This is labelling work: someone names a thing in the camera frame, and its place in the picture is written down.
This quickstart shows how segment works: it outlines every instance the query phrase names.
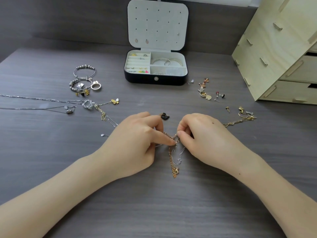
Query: gray wall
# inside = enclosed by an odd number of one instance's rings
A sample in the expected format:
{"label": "gray wall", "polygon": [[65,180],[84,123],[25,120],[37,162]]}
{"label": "gray wall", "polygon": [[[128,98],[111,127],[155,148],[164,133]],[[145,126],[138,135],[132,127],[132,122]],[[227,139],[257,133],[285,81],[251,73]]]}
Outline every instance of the gray wall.
{"label": "gray wall", "polygon": [[[130,45],[130,0],[1,0],[0,61],[30,37]],[[256,8],[184,2],[185,49],[231,55]]]}

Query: wood grain surface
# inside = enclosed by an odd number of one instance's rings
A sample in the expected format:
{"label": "wood grain surface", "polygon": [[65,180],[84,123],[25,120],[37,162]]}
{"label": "wood grain surface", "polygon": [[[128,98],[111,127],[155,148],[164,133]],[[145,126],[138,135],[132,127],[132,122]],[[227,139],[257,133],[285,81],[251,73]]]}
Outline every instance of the wood grain surface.
{"label": "wood grain surface", "polygon": [[[1,0],[0,61],[30,36],[130,45],[130,0]],[[256,8],[182,2],[189,10],[185,49],[231,55]]]}
{"label": "wood grain surface", "polygon": [[[269,101],[254,102],[232,57],[184,52],[194,84],[176,86],[128,83],[123,67],[131,48],[106,44],[33,39],[0,64],[1,94],[77,100],[69,90],[73,70],[97,69],[96,103],[119,98],[103,109],[117,123],[131,114],[166,112],[164,130],[175,134],[188,113],[211,115],[226,123],[239,119],[238,107],[258,119],[228,129],[276,171],[317,200],[316,107]],[[199,96],[206,90],[225,93],[221,103]],[[54,107],[58,103],[0,97],[0,107]],[[113,127],[96,110],[78,105],[74,114],[0,109],[0,204],[33,188],[94,152]],[[182,149],[177,147],[176,156]],[[46,238],[69,237],[285,237],[279,225],[246,186],[201,163],[187,150],[173,179],[168,148],[156,150],[154,164],[117,180],[71,210]]]}

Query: right hand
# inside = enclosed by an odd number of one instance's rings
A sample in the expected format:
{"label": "right hand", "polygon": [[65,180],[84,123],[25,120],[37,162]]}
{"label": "right hand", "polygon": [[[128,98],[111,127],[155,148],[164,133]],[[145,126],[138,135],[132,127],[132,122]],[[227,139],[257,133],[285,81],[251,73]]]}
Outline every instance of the right hand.
{"label": "right hand", "polygon": [[233,176],[252,162],[253,152],[233,136],[219,120],[203,114],[188,114],[177,135],[189,152],[205,164]]}

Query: left hand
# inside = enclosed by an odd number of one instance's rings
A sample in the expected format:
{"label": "left hand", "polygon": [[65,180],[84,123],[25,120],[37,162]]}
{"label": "left hand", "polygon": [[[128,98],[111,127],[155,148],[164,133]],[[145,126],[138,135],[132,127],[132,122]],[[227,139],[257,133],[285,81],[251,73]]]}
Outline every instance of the left hand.
{"label": "left hand", "polygon": [[163,134],[161,117],[149,112],[129,116],[95,152],[99,168],[107,172],[110,167],[115,179],[131,176],[153,163],[156,144],[175,145]]}

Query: forearm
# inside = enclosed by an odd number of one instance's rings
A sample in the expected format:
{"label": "forearm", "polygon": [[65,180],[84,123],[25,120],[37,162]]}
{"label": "forearm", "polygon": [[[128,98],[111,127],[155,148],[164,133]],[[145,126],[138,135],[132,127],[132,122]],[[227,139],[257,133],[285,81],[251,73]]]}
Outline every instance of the forearm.
{"label": "forearm", "polygon": [[94,155],[81,158],[50,180],[1,205],[1,237],[43,237],[74,206],[113,181],[111,174],[98,175],[94,159]]}
{"label": "forearm", "polygon": [[288,238],[313,238],[317,234],[317,203],[287,182],[261,157],[254,154],[248,171],[237,179],[262,200]]}

